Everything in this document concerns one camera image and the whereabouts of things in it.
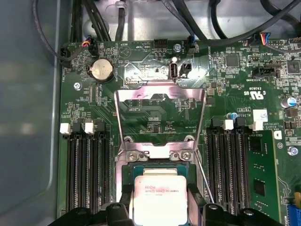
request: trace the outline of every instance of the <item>black cable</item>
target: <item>black cable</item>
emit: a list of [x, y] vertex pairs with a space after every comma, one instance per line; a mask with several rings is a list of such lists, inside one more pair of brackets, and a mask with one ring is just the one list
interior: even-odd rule
[[100, 25], [100, 28], [101, 28], [101, 32], [103, 34], [103, 37], [104, 37], [104, 40], [105, 41], [111, 41], [111, 37], [109, 35], [109, 32], [108, 32], [108, 29], [104, 23], [104, 20], [103, 20], [103, 17], [102, 15], [100, 14], [98, 8], [96, 7], [95, 3], [93, 0], [85, 0], [89, 6], [91, 7], [94, 15], [95, 15], [95, 18], [97, 20], [97, 22], [99, 23]]
[[198, 24], [193, 19], [192, 15], [190, 14], [186, 4], [180, 0], [173, 0], [175, 8], [178, 10], [180, 15], [187, 21], [190, 28], [192, 29], [193, 33], [200, 39], [200, 40], [207, 40], [206, 36], [200, 28]]
[[126, 23], [126, 11], [124, 8], [119, 8], [118, 11], [118, 27], [116, 30], [115, 41], [121, 41], [124, 31], [124, 25]]
[[190, 36], [194, 37], [194, 32], [190, 28], [187, 21], [179, 14], [179, 12], [169, 3], [169, 0], [161, 0], [163, 5], [168, 9], [169, 12], [171, 12], [172, 15], [174, 15], [188, 30]]
[[220, 37], [220, 39], [226, 39], [227, 36], [224, 34], [224, 32], [222, 31], [218, 20], [217, 20], [217, 5], [221, 2], [221, 0], [210, 0], [209, 1], [209, 6], [211, 8], [211, 21], [212, 21], [212, 25], [213, 28], [215, 30], [215, 32], [217, 33], [218, 37]]
[[76, 7], [76, 19], [75, 19], [75, 38], [76, 42], [82, 42], [83, 32], [82, 32], [82, 24], [83, 24], [83, 7], [82, 0], [77, 0]]
[[[263, 6], [263, 8], [272, 16], [275, 16], [281, 11], [281, 9], [273, 5], [269, 0], [260, 0], [260, 3]], [[290, 14], [284, 15], [281, 19], [288, 22], [294, 28], [298, 36], [301, 35], [301, 23], [299, 22], [299, 20], [297, 20], [294, 16]]]
[[93, 26], [93, 28], [94, 28], [94, 30], [96, 32], [98, 40], [99, 41], [105, 41], [104, 36], [102, 34], [102, 30], [101, 30], [101, 28], [100, 28], [100, 26], [99, 26], [99, 24], [98, 24], [98, 22], [97, 22], [97, 20], [95, 18], [95, 15], [94, 15], [94, 13], [93, 13], [90, 5], [88, 4], [87, 0], [83, 0], [83, 3], [84, 3], [84, 6], [86, 8], [86, 11], [87, 11], [87, 13], [89, 15], [89, 18], [90, 18], [90, 20], [92, 22], [92, 26]]
[[[190, 20], [193, 20], [192, 15], [190, 14], [185, 2], [183, 0], [173, 0], [174, 1], [174, 5], [177, 4], [177, 10], [181, 10], [182, 14], [186, 15], [186, 18], [189, 18]], [[269, 28], [270, 26], [272, 26], [274, 23], [276, 23], [278, 20], [280, 20], [285, 14], [287, 14], [289, 11], [291, 11], [294, 7], [296, 7], [299, 3], [301, 2], [301, 0], [293, 0], [290, 4], [288, 4], [283, 10], [281, 10], [279, 13], [277, 13], [274, 17], [272, 17], [270, 20], [264, 22], [263, 24], [261, 24], [260, 26], [244, 33], [238, 36], [235, 36], [233, 38], [228, 38], [228, 39], [222, 39], [222, 40], [203, 40], [204, 44], [207, 44], [209, 46], [227, 46], [230, 45], [232, 43], [241, 41], [241, 40], [245, 40], [249, 37], [251, 37], [252, 35], [256, 34], [256, 33], [260, 33], [262, 31], [264, 31], [265, 29]], [[192, 30], [194, 31], [194, 33], [198, 36], [201, 32], [200, 28], [198, 27], [198, 30], [194, 30], [192, 28]]]
[[59, 60], [62, 61], [71, 61], [73, 59], [75, 59], [79, 53], [81, 53], [81, 51], [83, 50], [82, 47], [80, 47], [78, 50], [75, 51], [75, 53], [73, 53], [70, 57], [63, 57], [60, 54], [56, 53], [54, 51], [54, 49], [51, 47], [51, 45], [48, 43], [47, 38], [45, 37], [45, 34], [42, 30], [41, 24], [40, 24], [40, 20], [39, 20], [39, 15], [38, 15], [38, 1], [39, 0], [33, 0], [33, 4], [32, 4], [32, 13], [33, 13], [33, 19], [34, 19], [34, 26], [42, 40], [42, 42], [44, 43], [46, 49], [55, 57], [57, 57]]

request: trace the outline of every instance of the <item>black memory slot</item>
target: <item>black memory slot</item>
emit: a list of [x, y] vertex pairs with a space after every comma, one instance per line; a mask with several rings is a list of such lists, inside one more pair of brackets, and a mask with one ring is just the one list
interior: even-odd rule
[[236, 215], [238, 213], [238, 190], [237, 190], [237, 158], [236, 158], [236, 143], [235, 143], [235, 134], [229, 133], [227, 135], [227, 140], [229, 142], [229, 149], [230, 149], [230, 155], [231, 155], [231, 181], [232, 181], [232, 206], [234, 210], [234, 214]]
[[243, 148], [242, 152], [241, 152], [241, 158], [242, 158], [242, 168], [245, 169], [243, 170], [243, 184], [244, 184], [244, 192], [245, 192], [245, 196], [244, 196], [244, 208], [245, 207], [250, 207], [251, 205], [251, 193], [250, 193], [250, 184], [249, 184], [249, 164], [248, 164], [248, 151], [249, 151], [249, 145], [248, 145], [248, 133], [244, 133], [241, 135], [241, 146]]
[[87, 154], [87, 144], [86, 138], [84, 135], [77, 135], [77, 196], [78, 196], [78, 203], [77, 207], [85, 207], [86, 206], [86, 154]]
[[220, 157], [220, 176], [221, 176], [221, 205], [225, 206], [229, 203], [230, 193], [228, 190], [229, 182], [226, 180], [226, 173], [224, 166], [226, 164], [225, 161], [225, 148], [223, 143], [223, 138], [219, 139], [219, 157]]
[[231, 163], [230, 163], [230, 151], [229, 151], [229, 143], [228, 143], [228, 139], [227, 139], [227, 135], [223, 135], [223, 156], [224, 156], [224, 165], [222, 170], [224, 171], [224, 181], [225, 181], [225, 191], [226, 191], [226, 195], [225, 195], [225, 203], [226, 203], [226, 210], [228, 212], [232, 212], [231, 211], [231, 201], [232, 201], [232, 188], [231, 188]]
[[241, 146], [241, 135], [238, 130], [235, 134], [235, 145], [236, 145], [236, 169], [237, 169], [237, 190], [238, 190], [238, 210], [244, 208], [243, 197], [244, 197], [244, 176], [243, 171], [245, 170], [242, 166], [242, 146]]
[[214, 200], [236, 215], [250, 206], [247, 127], [207, 128], [208, 181]]
[[208, 154], [208, 174], [209, 174], [209, 186], [213, 199], [218, 200], [218, 186], [217, 186], [217, 167], [216, 165], [216, 151], [218, 148], [217, 134], [208, 135], [207, 139], [207, 154]]
[[98, 212], [98, 168], [99, 168], [99, 136], [95, 134], [90, 138], [90, 209], [93, 214]]
[[66, 211], [75, 208], [75, 140], [71, 137], [67, 141], [67, 190]]
[[110, 202], [110, 151], [104, 135], [100, 135], [101, 172], [102, 172], [102, 205]]

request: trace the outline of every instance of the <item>motherboard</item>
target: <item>motherboard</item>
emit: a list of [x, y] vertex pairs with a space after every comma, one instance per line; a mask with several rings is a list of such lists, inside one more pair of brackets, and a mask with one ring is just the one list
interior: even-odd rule
[[[298, 39], [269, 43], [284, 49], [301, 46]], [[68, 44], [64, 51], [73, 53], [80, 45]], [[172, 98], [162, 83], [187, 94], [201, 89], [204, 100]], [[95, 56], [85, 49], [63, 67], [61, 84], [58, 216], [80, 206], [97, 212], [119, 201], [116, 162], [124, 142], [165, 146], [198, 140], [217, 204], [234, 215], [254, 208], [284, 225], [297, 217], [300, 53], [283, 54], [248, 40], [217, 48], [200, 41], [192, 48], [187, 40], [99, 42]], [[149, 84], [154, 95], [127, 99], [127, 90]], [[131, 155], [133, 163], [122, 167], [123, 184], [133, 184], [133, 175], [144, 171], [141, 166], [177, 168], [188, 181], [197, 180], [198, 168], [183, 158], [137, 158]], [[209, 202], [203, 185], [198, 187]]]

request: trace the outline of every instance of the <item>dimm slot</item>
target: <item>dimm slot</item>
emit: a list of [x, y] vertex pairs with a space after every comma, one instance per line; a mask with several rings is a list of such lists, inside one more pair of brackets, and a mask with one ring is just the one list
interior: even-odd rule
[[236, 215], [250, 206], [247, 128], [207, 128], [208, 181], [214, 200]]
[[91, 155], [90, 155], [90, 209], [92, 213], [98, 212], [98, 168], [99, 168], [99, 148], [98, 148], [98, 135], [95, 134], [90, 139], [91, 142]]
[[100, 140], [101, 155], [102, 155], [102, 204], [110, 202], [110, 153], [107, 149], [107, 142], [105, 136]]
[[233, 214], [238, 212], [238, 189], [237, 189], [237, 147], [235, 146], [235, 135], [230, 133], [226, 135], [229, 142], [229, 151], [231, 153], [231, 186], [232, 186], [232, 206]]
[[66, 211], [75, 208], [75, 140], [68, 138], [67, 141], [67, 188], [66, 188]]

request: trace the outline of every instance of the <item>usb port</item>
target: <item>usb port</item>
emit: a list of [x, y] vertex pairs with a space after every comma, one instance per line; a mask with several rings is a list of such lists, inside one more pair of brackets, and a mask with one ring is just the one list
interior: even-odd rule
[[169, 65], [169, 78], [170, 79], [178, 78], [178, 65], [176, 63], [171, 63]]

